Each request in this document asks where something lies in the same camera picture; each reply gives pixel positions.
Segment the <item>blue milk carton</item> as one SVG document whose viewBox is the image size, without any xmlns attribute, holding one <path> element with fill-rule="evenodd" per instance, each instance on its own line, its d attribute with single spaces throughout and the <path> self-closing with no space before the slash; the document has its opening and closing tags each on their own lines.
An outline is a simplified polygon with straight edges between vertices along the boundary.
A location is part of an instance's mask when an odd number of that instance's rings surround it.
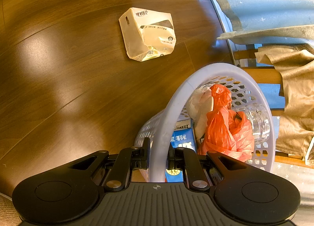
<svg viewBox="0 0 314 226">
<path fill-rule="evenodd" d="M 179 118 L 176 122 L 175 130 L 171 137 L 170 143 L 173 148 L 184 147 L 197 151 L 194 122 L 191 118 Z M 182 170 L 166 169 L 165 179 L 167 182 L 183 182 Z"/>
</svg>

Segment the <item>orange plastic bag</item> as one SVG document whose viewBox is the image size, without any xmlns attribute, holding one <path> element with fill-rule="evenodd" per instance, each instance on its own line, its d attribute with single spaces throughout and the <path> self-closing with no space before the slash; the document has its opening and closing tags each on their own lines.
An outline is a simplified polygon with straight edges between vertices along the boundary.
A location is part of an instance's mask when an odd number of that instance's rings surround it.
<svg viewBox="0 0 314 226">
<path fill-rule="evenodd" d="M 239 161 L 252 158 L 254 137 L 252 124 L 244 112 L 231 109 L 232 93 L 221 84 L 211 86 L 213 110 L 206 114 L 204 140 L 197 153 L 214 150 Z"/>
</svg>

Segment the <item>beige tissue pack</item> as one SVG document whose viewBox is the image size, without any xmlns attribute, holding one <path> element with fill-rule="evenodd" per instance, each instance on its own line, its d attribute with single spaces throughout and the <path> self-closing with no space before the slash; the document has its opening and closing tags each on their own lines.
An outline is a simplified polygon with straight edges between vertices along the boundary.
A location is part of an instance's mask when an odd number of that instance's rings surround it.
<svg viewBox="0 0 314 226">
<path fill-rule="evenodd" d="M 119 24 L 130 59 L 143 62 L 171 54 L 176 35 L 170 13 L 131 7 Z"/>
</svg>

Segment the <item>clear plastic water bottle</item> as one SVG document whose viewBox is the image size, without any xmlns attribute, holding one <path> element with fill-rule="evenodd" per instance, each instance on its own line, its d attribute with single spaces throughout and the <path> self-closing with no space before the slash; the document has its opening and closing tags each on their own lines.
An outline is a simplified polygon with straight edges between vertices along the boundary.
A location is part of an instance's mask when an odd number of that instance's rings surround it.
<svg viewBox="0 0 314 226">
<path fill-rule="evenodd" d="M 207 83 L 210 89 L 214 86 L 213 83 Z M 249 90 L 245 89 L 245 85 L 239 81 L 233 83 L 222 82 L 231 94 L 229 97 L 232 101 L 227 105 L 228 108 L 235 112 L 244 112 L 246 118 L 252 125 L 252 134 L 254 142 L 259 145 L 269 139 L 270 136 L 270 119 L 266 107 L 256 102 L 256 98 L 251 95 Z M 197 142 L 200 144 L 203 141 L 204 135 Z"/>
</svg>

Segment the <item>lavender plastic mesh basket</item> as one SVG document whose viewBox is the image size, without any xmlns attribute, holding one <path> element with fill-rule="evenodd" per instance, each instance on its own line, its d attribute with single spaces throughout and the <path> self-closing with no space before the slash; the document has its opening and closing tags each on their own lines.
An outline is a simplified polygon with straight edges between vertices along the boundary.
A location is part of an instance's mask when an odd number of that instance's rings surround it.
<svg viewBox="0 0 314 226">
<path fill-rule="evenodd" d="M 143 145 L 144 138 L 151 140 L 150 167 L 144 171 L 148 182 L 164 182 L 167 153 L 181 112 L 193 91 L 205 84 L 220 83 L 230 88 L 233 108 L 241 109 L 251 105 L 262 105 L 266 110 L 269 137 L 255 149 L 260 151 L 267 163 L 253 163 L 253 166 L 270 172 L 275 159 L 275 133 L 272 114 L 267 100 L 258 83 L 243 69 L 227 63 L 207 65 L 187 78 L 176 90 L 166 108 L 150 118 L 140 129 L 135 139 L 135 146 Z"/>
</svg>

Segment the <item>white tissue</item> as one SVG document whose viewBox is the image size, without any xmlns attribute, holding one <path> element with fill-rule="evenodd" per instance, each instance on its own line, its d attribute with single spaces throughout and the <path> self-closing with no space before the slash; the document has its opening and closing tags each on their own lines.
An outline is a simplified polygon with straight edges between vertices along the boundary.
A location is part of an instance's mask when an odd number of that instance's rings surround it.
<svg viewBox="0 0 314 226">
<path fill-rule="evenodd" d="M 195 120 L 202 104 L 211 97 L 210 86 L 201 86 L 193 91 L 190 98 L 185 104 L 189 116 Z"/>
</svg>

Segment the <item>wooden chair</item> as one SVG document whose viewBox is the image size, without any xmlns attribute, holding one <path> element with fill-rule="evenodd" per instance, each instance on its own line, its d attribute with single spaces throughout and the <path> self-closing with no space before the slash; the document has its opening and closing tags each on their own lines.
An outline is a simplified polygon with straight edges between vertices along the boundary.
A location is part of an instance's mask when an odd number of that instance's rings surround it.
<svg viewBox="0 0 314 226">
<path fill-rule="evenodd" d="M 313 50 L 313 48 L 311 48 L 308 45 L 300 45 L 300 46 L 296 46 L 296 48 L 306 48 L 309 50 Z M 251 59 L 254 62 L 258 62 L 255 56 L 255 53 L 257 51 L 258 49 L 240 50 L 238 52 L 235 52 L 234 56 L 236 57 L 236 59 L 240 61 L 244 61 L 245 59 Z M 280 85 L 279 96 L 284 97 L 284 92 L 283 92 L 283 87 L 282 87 L 282 83 L 283 83 L 282 76 L 280 75 L 278 71 L 275 70 L 273 65 L 259 63 L 259 66 L 243 67 L 243 70 L 245 70 L 257 83 L 279 84 Z M 278 107 L 275 107 L 271 111 L 272 115 L 281 117 L 284 113 L 284 108 L 280 109 Z M 276 160 L 278 162 L 285 162 L 285 163 L 290 162 L 295 165 L 313 167 L 313 165 L 306 164 L 304 157 L 297 156 L 294 154 L 288 154 L 285 152 L 282 152 L 281 155 L 278 155 L 276 157 Z"/>
</svg>

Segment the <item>beige slipper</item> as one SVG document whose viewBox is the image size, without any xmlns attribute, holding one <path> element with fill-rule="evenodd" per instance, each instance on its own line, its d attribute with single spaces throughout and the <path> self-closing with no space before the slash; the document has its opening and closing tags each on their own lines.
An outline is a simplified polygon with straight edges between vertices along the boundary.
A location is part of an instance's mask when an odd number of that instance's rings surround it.
<svg viewBox="0 0 314 226">
<path fill-rule="evenodd" d="M 15 226 L 21 223 L 21 219 L 13 206 L 12 198 L 2 194 L 0 195 L 0 225 Z"/>
</svg>

